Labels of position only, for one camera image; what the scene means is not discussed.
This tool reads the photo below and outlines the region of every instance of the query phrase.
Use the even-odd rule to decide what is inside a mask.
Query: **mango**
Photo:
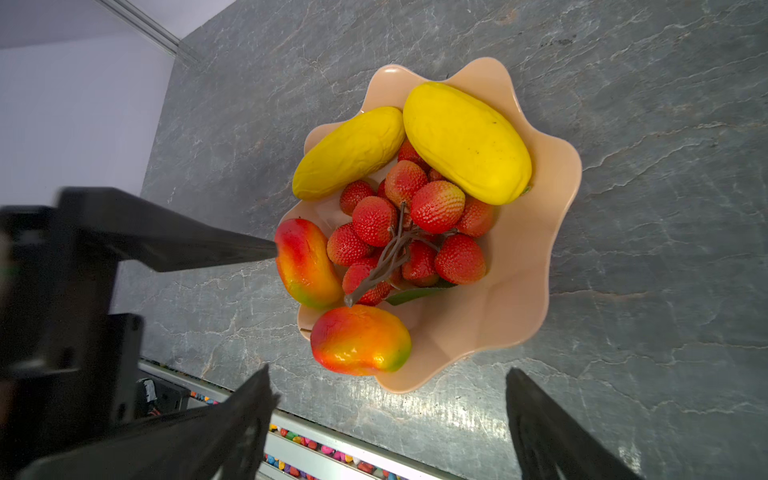
[[[288,293],[302,305],[327,308],[344,297],[341,281],[326,253],[328,239],[314,223],[301,218],[277,227],[277,272]]]
[[[357,115],[307,152],[293,174],[293,194],[320,200],[387,165],[406,137],[402,112],[379,107]]]
[[[411,354],[411,335],[400,319],[365,305],[325,312],[312,328],[310,344],[320,365],[356,376],[395,372]]]
[[[528,186],[533,167],[523,140],[477,98],[426,82],[408,95],[402,117],[416,152],[474,198],[508,204]]]

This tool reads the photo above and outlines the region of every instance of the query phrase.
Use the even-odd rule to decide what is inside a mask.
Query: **marble countertop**
[[[184,39],[143,197],[271,238],[304,137],[388,63],[507,66],[584,179],[524,345],[407,395],[317,365],[273,261],[121,269],[143,354],[230,388],[271,365],[280,407],[466,478],[514,478],[504,375],[526,371],[647,478],[768,468],[768,3],[238,0]]]

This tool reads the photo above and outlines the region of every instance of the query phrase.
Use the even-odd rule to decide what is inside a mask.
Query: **fruit bowl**
[[[360,113],[377,107],[402,109],[410,91],[428,81],[400,65],[381,67],[371,78]],[[541,327],[549,304],[549,261],[554,239],[581,182],[581,159],[571,144],[543,134],[525,120],[509,73],[493,58],[479,58],[444,81],[504,115],[515,127],[531,155],[531,189],[499,208],[496,224],[478,239],[488,274],[471,285],[447,289],[399,306],[382,302],[411,333],[412,353],[397,372],[376,376],[394,393],[411,392],[456,360],[474,352],[523,343]],[[342,122],[313,129],[304,142],[308,152]],[[372,174],[380,182],[396,162]],[[281,223],[304,218],[329,237],[350,217],[339,209],[341,190],[318,201],[300,201]],[[344,274],[338,269],[339,278]],[[325,310],[302,305],[298,327],[309,339]]]

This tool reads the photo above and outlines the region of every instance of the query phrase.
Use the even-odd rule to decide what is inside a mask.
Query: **red lychee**
[[[456,224],[456,230],[470,237],[481,237],[493,227],[493,205],[467,195],[464,213]]]
[[[402,265],[402,278],[416,286],[432,286],[440,280],[435,270],[437,252],[424,242],[412,241],[408,248],[411,259]]]
[[[379,263],[379,259],[365,258],[359,262],[354,263],[344,274],[344,280],[341,282],[341,287],[344,289],[344,293],[347,295],[355,291],[360,285],[360,282],[368,278],[371,270],[376,268]],[[381,303],[382,300],[389,295],[392,291],[392,285],[389,285],[386,281],[379,282],[371,290],[368,290],[357,303],[362,305],[376,306]]]
[[[368,182],[363,180],[353,181],[351,184],[344,187],[341,192],[341,198],[339,198],[339,206],[341,211],[347,215],[352,215],[352,212],[357,207],[357,203],[365,197],[375,195],[373,189]]]
[[[435,257],[435,270],[451,283],[474,283],[485,276],[485,257],[472,237],[457,233],[445,239]]]
[[[402,229],[403,230],[411,230],[411,227],[413,227],[413,219],[411,218],[411,214],[408,212],[402,212]]]
[[[387,279],[387,282],[389,282],[389,285],[392,285],[392,286],[398,286],[402,283],[402,267],[401,266],[398,266],[392,271],[392,273],[389,274],[389,278]]]
[[[437,180],[445,180],[445,177],[442,176],[440,172],[432,168],[429,173],[427,174],[427,178],[431,182],[436,182]]]
[[[400,208],[402,202],[410,205],[413,194],[427,182],[427,174],[421,167],[408,160],[399,161],[386,175],[386,197],[395,207]]]
[[[430,233],[444,233],[462,217],[464,199],[462,189],[451,182],[429,182],[413,196],[413,223]]]
[[[389,200],[380,197],[363,198],[352,212],[355,233],[374,247],[385,247],[389,243],[396,221],[397,210]]]
[[[425,172],[429,171],[429,164],[424,161],[421,155],[416,153],[416,149],[407,138],[406,141],[402,142],[400,152],[397,154],[397,161],[410,161],[418,165]]]
[[[379,189],[376,191],[376,196],[386,198],[386,177],[384,177],[382,183],[379,184]]]
[[[373,247],[357,236],[352,222],[349,222],[331,233],[327,251],[328,258],[336,265],[349,266],[373,253]]]

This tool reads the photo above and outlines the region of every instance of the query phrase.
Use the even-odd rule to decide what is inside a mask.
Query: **white wall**
[[[170,33],[184,38],[234,0],[131,0]]]
[[[173,63],[92,0],[0,0],[0,205],[138,194]]]

